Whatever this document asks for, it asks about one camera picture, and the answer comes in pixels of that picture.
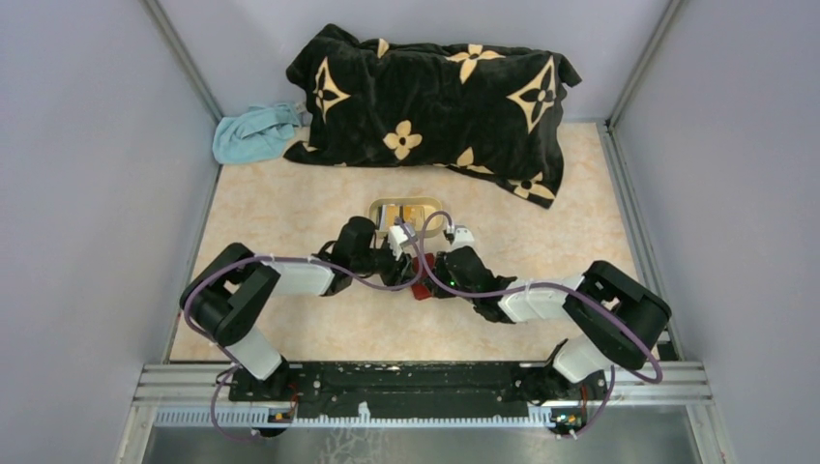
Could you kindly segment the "red leather card holder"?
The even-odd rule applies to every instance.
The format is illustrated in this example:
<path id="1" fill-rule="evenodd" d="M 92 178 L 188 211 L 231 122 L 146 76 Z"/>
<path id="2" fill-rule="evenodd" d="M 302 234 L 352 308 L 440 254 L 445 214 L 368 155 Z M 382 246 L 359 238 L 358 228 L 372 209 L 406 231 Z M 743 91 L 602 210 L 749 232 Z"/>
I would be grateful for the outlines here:
<path id="1" fill-rule="evenodd" d="M 410 287 L 416 301 L 424 301 L 433 298 L 433 288 L 435 285 L 430 283 L 428 272 L 425 269 L 425 264 L 433 264 L 434 261 L 435 258 L 432 253 L 427 253 L 424 259 L 419 256 L 412 259 L 413 272 L 419 275 L 419 278 Z"/>

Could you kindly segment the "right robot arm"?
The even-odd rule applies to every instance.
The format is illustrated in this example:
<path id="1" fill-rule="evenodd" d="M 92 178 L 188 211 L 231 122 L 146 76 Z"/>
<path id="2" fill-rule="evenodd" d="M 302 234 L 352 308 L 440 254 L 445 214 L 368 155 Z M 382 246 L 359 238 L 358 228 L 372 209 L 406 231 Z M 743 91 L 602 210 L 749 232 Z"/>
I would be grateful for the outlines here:
<path id="1" fill-rule="evenodd" d="M 568 320 L 581 331 L 551 355 L 544 384 L 571 397 L 591 374 L 621 367 L 651 384 L 663 379 L 652 350 L 671 318 L 669 304 L 613 264 L 597 260 L 579 275 L 522 279 L 495 275 L 468 246 L 440 252 L 425 266 L 444 292 L 472 303 L 493 323 Z"/>

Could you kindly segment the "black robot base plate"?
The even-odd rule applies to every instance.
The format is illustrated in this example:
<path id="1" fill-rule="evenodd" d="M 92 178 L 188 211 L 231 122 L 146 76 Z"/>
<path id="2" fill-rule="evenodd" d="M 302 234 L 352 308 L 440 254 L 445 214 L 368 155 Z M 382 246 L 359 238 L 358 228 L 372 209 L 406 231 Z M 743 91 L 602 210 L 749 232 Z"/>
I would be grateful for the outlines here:
<path id="1" fill-rule="evenodd" d="M 505 420 L 549 401 L 601 400 L 606 380 L 549 379 L 541 362 L 293 362 L 271 382 L 240 369 L 229 386 L 234 402 L 281 401 L 299 419 Z"/>

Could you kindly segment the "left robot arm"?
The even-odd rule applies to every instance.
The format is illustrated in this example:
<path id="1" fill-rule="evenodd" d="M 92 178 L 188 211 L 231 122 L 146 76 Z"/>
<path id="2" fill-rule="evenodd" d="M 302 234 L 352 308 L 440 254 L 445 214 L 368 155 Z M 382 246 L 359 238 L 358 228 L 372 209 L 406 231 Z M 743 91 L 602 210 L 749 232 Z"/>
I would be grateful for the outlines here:
<path id="1" fill-rule="evenodd" d="M 270 299 L 331 297 L 354 281 L 381 291 L 420 281 L 405 252 L 418 243 L 413 226 L 398 220 L 380 246 L 373 243 L 375 235 L 372 220 L 352 217 L 336 240 L 304 258 L 257 254 L 232 243 L 182 293 L 184 322 L 249 374 L 256 392 L 279 399 L 290 386 L 287 360 L 256 326 Z"/>

